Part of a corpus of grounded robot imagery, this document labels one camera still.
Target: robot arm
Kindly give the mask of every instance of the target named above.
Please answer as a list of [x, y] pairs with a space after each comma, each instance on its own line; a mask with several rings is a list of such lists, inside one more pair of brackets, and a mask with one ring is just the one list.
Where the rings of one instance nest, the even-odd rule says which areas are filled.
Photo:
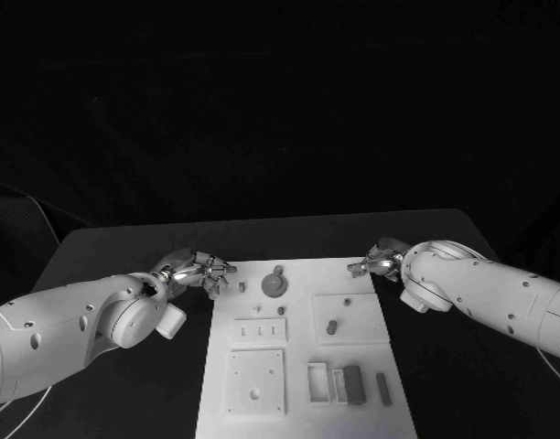
[[420, 313], [455, 305], [474, 320], [560, 357], [560, 283], [498, 262], [452, 241], [410, 246], [384, 239], [353, 275], [404, 283], [403, 302]]
[[237, 267], [188, 249], [151, 273], [122, 274], [25, 295], [0, 306], [0, 402], [50, 388], [109, 350], [132, 348], [154, 329], [172, 339], [185, 321], [168, 303], [187, 285], [219, 297]]

